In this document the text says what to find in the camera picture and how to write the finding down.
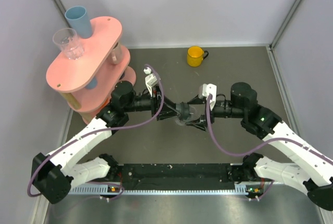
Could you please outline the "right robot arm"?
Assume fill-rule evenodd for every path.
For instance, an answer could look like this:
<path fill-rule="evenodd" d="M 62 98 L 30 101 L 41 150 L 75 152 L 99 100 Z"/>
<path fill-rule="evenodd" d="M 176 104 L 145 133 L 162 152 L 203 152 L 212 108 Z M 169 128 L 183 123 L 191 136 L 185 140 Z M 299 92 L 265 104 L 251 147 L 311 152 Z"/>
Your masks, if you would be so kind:
<path fill-rule="evenodd" d="M 304 193 L 318 207 L 332 210 L 332 159 L 313 148 L 298 136 L 276 113 L 258 104 L 257 92 L 245 82 L 231 86 L 230 100 L 217 99 L 217 86 L 203 84 L 188 104 L 205 104 L 205 114 L 197 120 L 217 142 L 212 122 L 216 117 L 239 118 L 241 126 L 262 140 L 257 148 L 243 153 L 243 175 L 249 180 L 258 177 L 274 180 Z M 256 154 L 270 144 L 293 161 L 294 165 L 275 162 Z"/>

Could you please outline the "grey threaded coupling nut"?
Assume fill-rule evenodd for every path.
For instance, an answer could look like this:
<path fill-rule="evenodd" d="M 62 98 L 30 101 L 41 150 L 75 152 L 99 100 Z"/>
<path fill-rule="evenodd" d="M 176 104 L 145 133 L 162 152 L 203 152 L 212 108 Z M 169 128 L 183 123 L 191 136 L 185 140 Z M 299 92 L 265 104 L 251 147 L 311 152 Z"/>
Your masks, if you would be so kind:
<path fill-rule="evenodd" d="M 189 105 L 185 102 L 176 104 L 176 111 L 178 119 L 182 122 L 188 120 L 190 118 L 190 109 Z"/>

